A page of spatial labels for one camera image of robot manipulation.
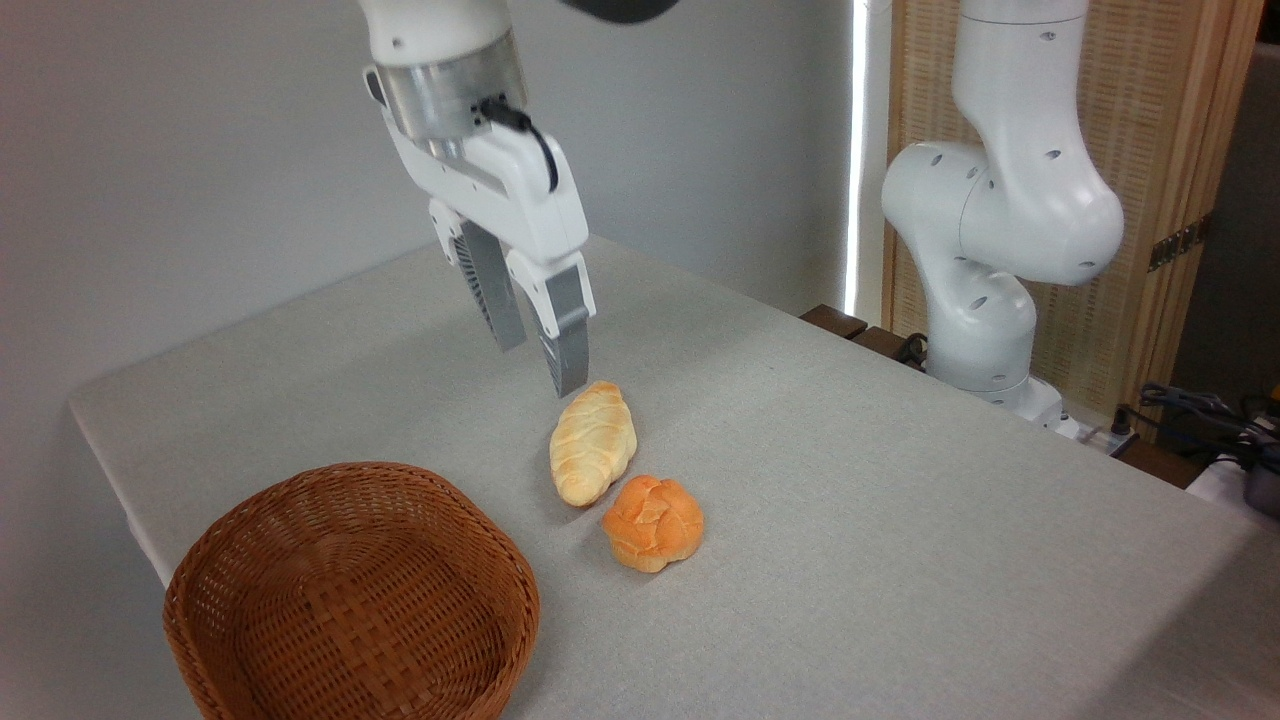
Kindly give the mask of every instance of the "table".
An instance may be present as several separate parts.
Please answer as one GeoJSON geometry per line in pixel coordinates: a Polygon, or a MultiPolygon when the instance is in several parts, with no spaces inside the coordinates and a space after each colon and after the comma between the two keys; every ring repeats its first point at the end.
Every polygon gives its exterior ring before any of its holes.
{"type": "Polygon", "coordinates": [[[1274,717],[1280,538],[764,305],[593,238],[591,375],[703,548],[620,566],[559,501],[535,343],[499,354],[422,250],[78,391],[168,580],[253,492],[393,460],[529,557],[511,717],[1274,717]]]}

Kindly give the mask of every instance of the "basket rim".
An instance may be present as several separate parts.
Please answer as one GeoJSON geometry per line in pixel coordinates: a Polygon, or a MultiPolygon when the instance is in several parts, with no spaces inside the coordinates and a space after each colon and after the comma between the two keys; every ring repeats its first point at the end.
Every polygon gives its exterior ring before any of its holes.
{"type": "Polygon", "coordinates": [[[183,598],[187,597],[187,591],[192,583],[201,577],[207,565],[215,560],[216,550],[220,547],[220,543],[225,542],[225,538],[234,537],[237,529],[251,521],[252,516],[248,512],[250,507],[275,505],[291,493],[297,492],[300,488],[305,488],[308,484],[317,482],[320,478],[355,470],[397,473],[435,484],[453,502],[454,510],[460,510],[470,515],[471,519],[484,529],[485,534],[494,542],[494,544],[502,548],[506,560],[516,569],[517,575],[520,577],[518,585],[524,594],[524,603],[529,609],[529,621],[521,624],[520,634],[513,638],[511,648],[503,659],[498,674],[483,693],[471,698],[468,708],[462,712],[461,717],[470,717],[475,708],[495,700],[502,693],[504,693],[509,700],[511,693],[515,691],[516,684],[520,682],[520,678],[524,675],[525,669],[532,659],[532,652],[538,641],[541,602],[532,566],[529,564],[529,560],[524,556],[524,553],[520,552],[520,548],[511,539],[511,537],[508,537],[507,533],[504,533],[492,519],[489,519],[489,516],[485,515],[470,497],[467,497],[444,477],[416,465],[370,460],[337,462],[303,470],[285,480],[280,480],[251,495],[237,503],[236,507],[223,514],[204,533],[201,533],[200,539],[191,546],[182,561],[174,569],[173,577],[169,580],[169,587],[165,591],[163,609],[165,635],[169,641],[170,651],[174,653],[174,659],[182,671],[183,680],[186,680],[188,691],[191,691],[192,696],[195,696],[197,705],[201,706],[202,714],[207,708],[215,714],[214,716],[224,717],[227,702],[224,701],[221,692],[219,692],[218,685],[205,682],[205,679],[209,678],[207,667],[195,643],[193,630],[189,626],[186,614],[182,611],[184,606],[183,598]]]}

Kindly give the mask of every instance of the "croissant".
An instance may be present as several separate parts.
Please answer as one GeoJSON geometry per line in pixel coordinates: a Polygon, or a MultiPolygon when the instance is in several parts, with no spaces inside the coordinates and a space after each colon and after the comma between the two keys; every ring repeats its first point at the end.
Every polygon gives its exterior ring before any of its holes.
{"type": "Polygon", "coordinates": [[[604,495],[636,454],[631,410],[618,386],[594,383],[561,414],[552,433],[552,479],[561,498],[591,505],[604,495]]]}

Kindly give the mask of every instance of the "bamboo panel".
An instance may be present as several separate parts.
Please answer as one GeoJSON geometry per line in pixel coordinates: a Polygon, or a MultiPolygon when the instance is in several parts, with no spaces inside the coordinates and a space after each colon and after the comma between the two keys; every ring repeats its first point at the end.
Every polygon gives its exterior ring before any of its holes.
{"type": "MultiPolygon", "coordinates": [[[[952,0],[900,5],[896,72],[902,83],[893,117],[895,151],[923,140],[977,141],[950,92],[959,5],[952,0]]],[[[1094,163],[1124,205],[1125,242],[1093,283],[1030,291],[1041,318],[1033,372],[1098,411],[1110,413],[1121,395],[1151,247],[1178,229],[1161,223],[1158,206],[1190,61],[1187,38],[1197,36],[1203,5],[1094,0],[1091,6],[1080,65],[1082,129],[1094,163]]],[[[924,297],[909,252],[899,245],[888,256],[891,328],[899,334],[923,332],[924,297]]],[[[1155,306],[1156,299],[1148,305],[1155,306]]]]}
{"type": "MultiPolygon", "coordinates": [[[[892,56],[890,59],[890,88],[888,88],[888,154],[887,156],[892,159],[899,149],[906,145],[902,136],[902,123],[899,122],[902,118],[902,88],[906,86],[904,79],[902,67],[906,63],[906,50],[905,50],[905,35],[902,28],[906,24],[906,3],[893,3],[891,5],[893,9],[892,19],[892,56]]],[[[902,247],[902,242],[899,240],[897,233],[893,231],[893,225],[884,222],[884,266],[883,277],[881,282],[881,325],[886,328],[893,327],[893,309],[895,309],[895,291],[897,290],[893,283],[893,269],[897,264],[902,261],[902,256],[908,255],[906,249],[902,247]]]]}
{"type": "MultiPolygon", "coordinates": [[[[1197,245],[1187,255],[1178,258],[1172,263],[1164,265],[1155,273],[1147,275],[1148,287],[1144,288],[1143,292],[1144,306],[1146,302],[1148,301],[1156,302],[1157,293],[1162,295],[1158,296],[1158,304],[1151,306],[1152,307],[1151,311],[1139,315],[1139,324],[1146,328],[1156,328],[1158,331],[1157,337],[1161,337],[1164,333],[1170,332],[1170,328],[1158,325],[1162,322],[1172,322],[1175,323],[1175,325],[1172,325],[1171,331],[1175,332],[1176,336],[1175,340],[1172,341],[1165,340],[1162,342],[1165,347],[1160,350],[1160,352],[1167,351],[1167,361],[1169,361],[1167,374],[1164,375],[1158,374],[1162,370],[1149,370],[1143,378],[1140,378],[1137,382],[1137,386],[1133,388],[1132,396],[1124,398],[1125,402],[1129,402],[1134,407],[1138,406],[1137,404],[1138,391],[1142,388],[1144,383],[1158,382],[1167,384],[1170,378],[1172,377],[1172,357],[1174,352],[1176,352],[1179,342],[1176,338],[1181,338],[1183,324],[1187,320],[1187,310],[1188,307],[1190,307],[1190,299],[1192,299],[1190,290],[1196,284],[1196,270],[1199,269],[1199,261],[1203,254],[1204,254],[1204,246],[1197,245]],[[1172,307],[1174,310],[1160,311],[1162,307],[1172,307]],[[1167,350],[1169,342],[1172,343],[1172,350],[1167,350]]],[[[1160,407],[1144,407],[1140,410],[1140,413],[1157,421],[1162,420],[1165,416],[1164,410],[1160,407]]],[[[1158,437],[1157,433],[1152,432],[1142,433],[1142,438],[1146,439],[1147,442],[1153,443],[1156,442],[1157,437],[1158,437]]]]}
{"type": "MultiPolygon", "coordinates": [[[[1196,164],[1202,154],[1204,133],[1208,123],[1208,108],[1217,83],[1216,68],[1222,60],[1222,49],[1231,19],[1231,6],[1228,3],[1204,3],[1198,8],[1193,24],[1185,28],[1189,42],[1189,68],[1185,82],[1176,91],[1180,97],[1175,105],[1178,124],[1169,147],[1169,169],[1160,190],[1157,204],[1157,232],[1149,241],[1161,238],[1187,227],[1189,190],[1196,172],[1196,164]]],[[[1166,307],[1170,293],[1183,282],[1185,264],[1172,263],[1161,268],[1153,277],[1142,278],[1135,273],[1134,284],[1143,283],[1143,304],[1138,310],[1137,328],[1133,334],[1130,354],[1125,363],[1124,383],[1120,400],[1133,402],[1147,379],[1151,379],[1152,363],[1167,340],[1166,307]]]]}

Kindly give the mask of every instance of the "orange bun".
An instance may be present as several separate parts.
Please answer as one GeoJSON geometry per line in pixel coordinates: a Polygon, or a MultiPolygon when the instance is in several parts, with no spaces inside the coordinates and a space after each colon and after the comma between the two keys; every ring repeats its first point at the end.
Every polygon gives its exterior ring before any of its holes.
{"type": "Polygon", "coordinates": [[[676,480],[637,475],[604,514],[613,557],[641,573],[684,560],[703,542],[703,510],[676,480]]]}

